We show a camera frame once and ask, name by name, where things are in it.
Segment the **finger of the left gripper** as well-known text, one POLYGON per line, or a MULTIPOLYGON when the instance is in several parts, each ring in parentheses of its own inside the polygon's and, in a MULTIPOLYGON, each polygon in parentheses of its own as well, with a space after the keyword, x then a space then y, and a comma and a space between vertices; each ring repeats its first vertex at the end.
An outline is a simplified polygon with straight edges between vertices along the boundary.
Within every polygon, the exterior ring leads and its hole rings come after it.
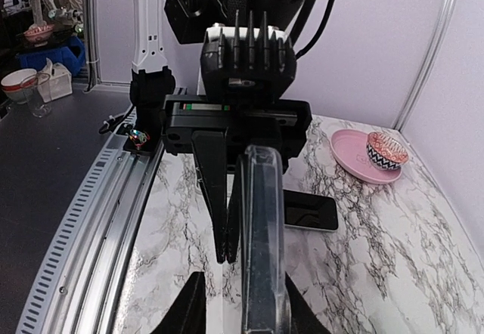
POLYGON ((229 264, 233 264, 237 258, 238 243, 240 237, 241 216, 245 200, 246 158, 237 158, 231 198, 228 204, 228 227, 226 234, 226 258, 229 264))
POLYGON ((216 260, 226 260, 227 178, 226 143, 222 131, 195 131, 191 136, 200 189, 212 220, 216 260))

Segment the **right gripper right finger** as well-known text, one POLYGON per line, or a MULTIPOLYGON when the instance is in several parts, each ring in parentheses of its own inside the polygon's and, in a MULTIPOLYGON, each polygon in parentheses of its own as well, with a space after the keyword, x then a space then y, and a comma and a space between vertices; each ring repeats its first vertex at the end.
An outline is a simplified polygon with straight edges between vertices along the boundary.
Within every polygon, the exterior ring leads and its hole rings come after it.
POLYGON ((330 334, 330 331, 316 317, 288 274, 285 274, 285 285, 290 301, 290 333, 330 334))

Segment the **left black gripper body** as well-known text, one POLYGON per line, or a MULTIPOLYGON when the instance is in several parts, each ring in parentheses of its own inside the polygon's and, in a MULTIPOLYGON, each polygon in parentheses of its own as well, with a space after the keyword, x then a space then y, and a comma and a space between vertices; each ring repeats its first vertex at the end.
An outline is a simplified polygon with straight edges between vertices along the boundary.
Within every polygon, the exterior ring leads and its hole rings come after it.
POLYGON ((173 155, 191 153, 196 131, 216 131, 225 136, 227 164, 250 144, 275 148, 283 169, 304 148, 312 121, 309 103, 279 100, 267 107, 236 107, 210 103, 200 95, 169 95, 164 104, 163 145, 173 155))

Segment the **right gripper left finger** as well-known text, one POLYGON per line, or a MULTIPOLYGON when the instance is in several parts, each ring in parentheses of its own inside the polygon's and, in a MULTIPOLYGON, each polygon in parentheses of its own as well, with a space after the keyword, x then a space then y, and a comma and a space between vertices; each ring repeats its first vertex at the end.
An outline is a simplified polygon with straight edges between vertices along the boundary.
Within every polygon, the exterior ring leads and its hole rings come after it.
POLYGON ((201 271, 193 272, 153 334, 205 334, 206 281, 201 271))

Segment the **clear magsafe phone case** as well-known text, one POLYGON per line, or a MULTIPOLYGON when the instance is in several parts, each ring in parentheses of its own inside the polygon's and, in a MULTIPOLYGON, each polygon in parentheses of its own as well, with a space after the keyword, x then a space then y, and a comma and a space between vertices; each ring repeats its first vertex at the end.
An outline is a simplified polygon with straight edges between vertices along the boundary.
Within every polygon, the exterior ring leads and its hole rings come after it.
POLYGON ((242 333, 289 333, 280 153, 250 145, 241 166, 242 333))

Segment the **phone with white edge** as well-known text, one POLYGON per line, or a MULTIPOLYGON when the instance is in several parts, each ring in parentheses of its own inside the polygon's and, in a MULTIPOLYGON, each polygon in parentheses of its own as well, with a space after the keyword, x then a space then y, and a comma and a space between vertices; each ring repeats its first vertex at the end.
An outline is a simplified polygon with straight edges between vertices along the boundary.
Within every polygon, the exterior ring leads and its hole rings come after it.
POLYGON ((339 228, 337 204, 328 196, 284 190, 284 223, 288 227, 334 232, 339 228))

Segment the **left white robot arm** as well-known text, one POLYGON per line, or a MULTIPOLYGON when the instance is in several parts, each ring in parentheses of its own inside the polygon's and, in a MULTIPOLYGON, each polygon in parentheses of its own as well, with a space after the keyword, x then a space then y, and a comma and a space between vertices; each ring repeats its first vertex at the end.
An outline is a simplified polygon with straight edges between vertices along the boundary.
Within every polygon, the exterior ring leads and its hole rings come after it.
POLYGON ((159 146, 191 154, 213 225, 216 260, 237 255, 240 192, 248 146, 271 147, 283 164, 299 155, 312 120, 308 103, 284 99, 296 77, 295 51, 316 0, 134 0, 135 58, 130 100, 137 119, 125 149, 159 146), (178 95, 164 54, 161 21, 178 43, 201 44, 202 95, 178 95))

